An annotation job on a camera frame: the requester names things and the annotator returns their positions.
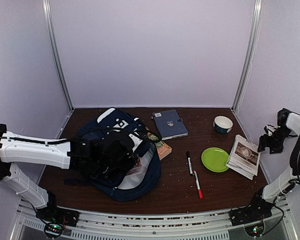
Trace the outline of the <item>white coffee cover notebook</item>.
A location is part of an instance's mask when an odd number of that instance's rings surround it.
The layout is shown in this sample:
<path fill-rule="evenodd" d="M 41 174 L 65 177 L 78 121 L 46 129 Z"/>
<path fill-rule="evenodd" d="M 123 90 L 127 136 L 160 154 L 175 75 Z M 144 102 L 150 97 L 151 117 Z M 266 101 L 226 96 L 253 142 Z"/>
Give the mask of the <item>white coffee cover notebook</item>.
<path fill-rule="evenodd" d="M 253 180 L 254 176 L 258 175 L 259 164 L 258 146 L 237 134 L 225 165 L 249 180 Z"/>

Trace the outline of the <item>pink Taming Shrew book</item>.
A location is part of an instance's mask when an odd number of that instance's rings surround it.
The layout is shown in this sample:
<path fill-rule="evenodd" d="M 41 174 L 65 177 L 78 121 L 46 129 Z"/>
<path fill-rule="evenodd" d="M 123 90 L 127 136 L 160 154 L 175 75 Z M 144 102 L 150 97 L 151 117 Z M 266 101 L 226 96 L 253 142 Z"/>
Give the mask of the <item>pink Taming Shrew book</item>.
<path fill-rule="evenodd" d="M 136 176 L 144 172 L 145 168 L 142 165 L 142 159 L 139 157 L 134 167 L 127 172 L 126 176 Z"/>

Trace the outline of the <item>navy blue backpack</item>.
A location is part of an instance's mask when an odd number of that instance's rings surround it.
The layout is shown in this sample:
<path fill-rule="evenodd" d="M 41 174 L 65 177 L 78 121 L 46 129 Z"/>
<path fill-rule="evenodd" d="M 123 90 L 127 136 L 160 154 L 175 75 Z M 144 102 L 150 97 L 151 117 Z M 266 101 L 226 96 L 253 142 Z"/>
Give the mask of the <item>navy blue backpack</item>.
<path fill-rule="evenodd" d="M 93 186 L 118 202 L 147 194 L 161 177 L 157 141 L 148 134 L 138 117 L 107 109 L 69 139 L 69 168 L 82 179 L 65 183 Z"/>

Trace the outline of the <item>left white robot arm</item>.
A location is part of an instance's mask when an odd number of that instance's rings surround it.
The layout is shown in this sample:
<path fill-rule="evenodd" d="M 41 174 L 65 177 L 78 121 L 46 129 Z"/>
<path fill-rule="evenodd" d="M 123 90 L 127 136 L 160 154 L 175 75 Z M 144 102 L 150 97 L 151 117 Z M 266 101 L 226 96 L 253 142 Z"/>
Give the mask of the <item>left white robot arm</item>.
<path fill-rule="evenodd" d="M 34 183 L 17 162 L 74 170 L 94 179 L 117 169 L 129 171 L 137 161 L 135 151 L 141 143 L 137 133 L 118 127 L 107 128 L 106 136 L 100 140 L 80 136 L 57 140 L 17 135 L 0 124 L 0 181 L 5 181 L 35 209 L 42 209 L 51 222 L 57 222 L 62 211 L 56 207 L 54 195 Z"/>

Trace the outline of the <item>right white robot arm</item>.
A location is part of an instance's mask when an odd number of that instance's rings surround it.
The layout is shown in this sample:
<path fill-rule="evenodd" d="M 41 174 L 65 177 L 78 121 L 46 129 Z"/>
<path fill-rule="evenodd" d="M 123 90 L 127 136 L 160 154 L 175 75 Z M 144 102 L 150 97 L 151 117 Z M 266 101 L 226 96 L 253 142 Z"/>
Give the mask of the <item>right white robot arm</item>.
<path fill-rule="evenodd" d="M 266 125 L 264 131 L 259 137 L 259 153 L 268 149 L 271 155 L 283 154 L 286 140 L 293 139 L 294 145 L 290 147 L 290 153 L 284 153 L 286 167 L 283 172 L 252 197 L 246 210 L 246 216 L 251 221 L 258 220 L 266 208 L 274 205 L 275 200 L 288 194 L 296 185 L 300 186 L 300 114 L 282 108 L 277 112 L 276 125 Z"/>

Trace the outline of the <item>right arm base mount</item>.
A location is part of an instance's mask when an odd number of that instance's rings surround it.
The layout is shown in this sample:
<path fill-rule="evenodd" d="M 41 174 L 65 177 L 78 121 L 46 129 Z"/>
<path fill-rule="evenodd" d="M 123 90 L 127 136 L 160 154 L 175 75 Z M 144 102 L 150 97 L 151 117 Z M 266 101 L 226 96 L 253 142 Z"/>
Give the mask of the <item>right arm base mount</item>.
<path fill-rule="evenodd" d="M 249 237 L 258 238 L 265 233 L 264 219 L 272 216 L 274 203 L 254 198 L 244 207 L 233 207 L 229 211 L 232 226 L 246 225 L 245 233 Z"/>

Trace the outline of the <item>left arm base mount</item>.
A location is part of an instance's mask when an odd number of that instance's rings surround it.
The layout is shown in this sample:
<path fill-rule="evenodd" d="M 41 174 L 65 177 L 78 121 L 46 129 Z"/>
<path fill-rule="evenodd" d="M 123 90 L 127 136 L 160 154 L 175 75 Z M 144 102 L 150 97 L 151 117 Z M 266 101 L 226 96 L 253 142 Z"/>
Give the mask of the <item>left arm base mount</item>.
<path fill-rule="evenodd" d="M 48 204 L 44 208 L 31 205 L 35 216 L 43 223 L 43 233 L 50 239 L 59 238 L 66 227 L 76 227 L 80 213 L 76 210 Z"/>

